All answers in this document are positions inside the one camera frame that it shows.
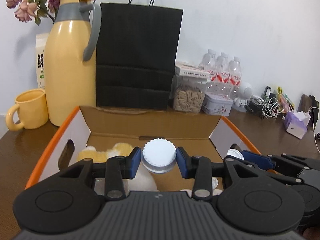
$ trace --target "mug rim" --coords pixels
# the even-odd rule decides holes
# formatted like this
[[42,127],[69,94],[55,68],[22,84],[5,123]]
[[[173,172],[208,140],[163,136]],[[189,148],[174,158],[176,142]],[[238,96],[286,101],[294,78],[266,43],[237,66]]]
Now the mug rim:
[[[24,94],[26,94],[26,93],[30,93],[30,92],[32,92],[32,91],[40,91],[40,92],[42,92],[42,94],[39,95],[38,97],[33,98],[33,99],[31,99],[31,100],[28,100],[28,101],[18,101],[18,100],[17,100],[18,97],[20,97],[20,96],[22,96],[22,95],[24,95]],[[43,97],[44,95],[45,95],[45,91],[44,91],[43,89],[41,89],[41,88],[30,89],[30,90],[24,91],[24,92],[22,92],[21,94],[17,95],[16,98],[14,99],[14,101],[15,101],[16,104],[29,103],[29,102],[35,101],[35,100]]]

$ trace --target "thermos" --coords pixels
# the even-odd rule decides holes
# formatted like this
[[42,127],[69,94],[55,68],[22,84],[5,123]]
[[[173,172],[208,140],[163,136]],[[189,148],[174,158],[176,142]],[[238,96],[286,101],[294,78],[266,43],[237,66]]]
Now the thermos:
[[[96,44],[101,8],[90,0],[60,0],[44,54],[50,121],[61,126],[75,106],[96,106]],[[92,26],[89,12],[92,11]]]

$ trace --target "mug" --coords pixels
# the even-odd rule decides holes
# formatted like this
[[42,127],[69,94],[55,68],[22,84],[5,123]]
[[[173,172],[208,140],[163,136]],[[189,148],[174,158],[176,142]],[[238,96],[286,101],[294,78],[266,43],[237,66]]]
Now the mug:
[[[48,119],[47,101],[45,91],[42,89],[31,89],[18,95],[5,117],[9,130],[17,131],[22,128],[35,129],[44,125]],[[17,112],[20,123],[15,124],[13,114]]]

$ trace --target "table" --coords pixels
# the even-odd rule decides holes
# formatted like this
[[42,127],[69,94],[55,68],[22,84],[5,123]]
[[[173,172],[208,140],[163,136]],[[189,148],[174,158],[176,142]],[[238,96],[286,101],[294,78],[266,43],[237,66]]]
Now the table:
[[[235,110],[231,110],[229,119],[264,155],[285,152],[320,159],[310,130],[299,140],[284,130],[281,119],[261,120],[252,114]],[[19,232],[12,213],[13,200],[24,189],[34,166],[57,129],[48,122],[35,130],[9,131],[0,140],[1,240],[11,239]]]

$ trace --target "pink rose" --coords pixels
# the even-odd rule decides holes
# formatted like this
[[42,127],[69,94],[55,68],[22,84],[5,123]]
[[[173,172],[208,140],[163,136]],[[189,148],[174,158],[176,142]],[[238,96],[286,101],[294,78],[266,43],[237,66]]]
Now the pink rose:
[[48,8],[51,13],[55,13],[55,11],[60,6],[60,0],[48,0]]
[[9,9],[16,8],[18,3],[20,3],[22,0],[5,0],[7,2],[7,7]]
[[36,17],[35,11],[37,10],[36,3],[28,3],[27,0],[23,0],[19,5],[18,10],[14,12],[14,16],[19,19],[20,22],[31,21],[30,16]]

